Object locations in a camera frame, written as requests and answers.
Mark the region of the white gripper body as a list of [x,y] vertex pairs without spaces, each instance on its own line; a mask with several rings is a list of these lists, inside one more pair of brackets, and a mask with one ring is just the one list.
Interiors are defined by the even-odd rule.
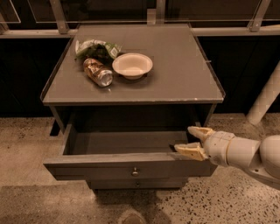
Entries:
[[225,131],[217,131],[209,136],[203,143],[209,161],[214,165],[227,167],[227,149],[231,140],[234,138],[235,135],[233,133]]

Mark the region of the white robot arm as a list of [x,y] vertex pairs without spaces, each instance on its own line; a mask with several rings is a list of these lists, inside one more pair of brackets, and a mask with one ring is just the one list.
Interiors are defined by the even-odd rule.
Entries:
[[257,141],[204,127],[189,126],[187,130],[199,141],[175,144],[176,152],[197,161],[209,160],[214,165],[238,168],[251,178],[280,189],[279,135]]

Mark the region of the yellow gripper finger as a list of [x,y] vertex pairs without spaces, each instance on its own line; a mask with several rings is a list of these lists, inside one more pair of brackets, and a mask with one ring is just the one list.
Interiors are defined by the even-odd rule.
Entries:
[[174,148],[176,152],[180,153],[181,155],[197,161],[204,161],[208,159],[208,155],[199,142],[175,144]]
[[187,128],[188,132],[194,137],[198,138],[202,143],[204,143],[215,131],[211,128],[189,126]]

